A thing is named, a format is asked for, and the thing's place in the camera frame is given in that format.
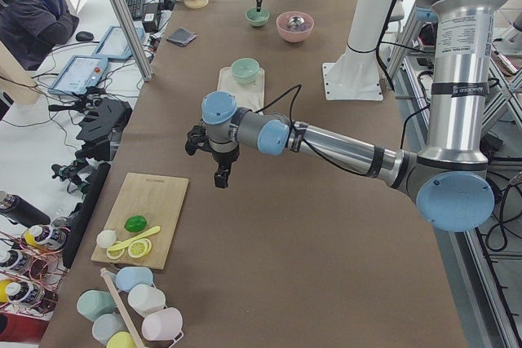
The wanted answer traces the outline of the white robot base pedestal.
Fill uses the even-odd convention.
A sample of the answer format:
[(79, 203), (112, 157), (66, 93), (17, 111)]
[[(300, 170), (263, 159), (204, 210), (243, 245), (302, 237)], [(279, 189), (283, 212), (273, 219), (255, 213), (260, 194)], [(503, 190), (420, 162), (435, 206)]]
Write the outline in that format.
[(323, 64), (325, 98), (381, 101), (378, 43), (394, 0), (357, 0), (345, 52)]

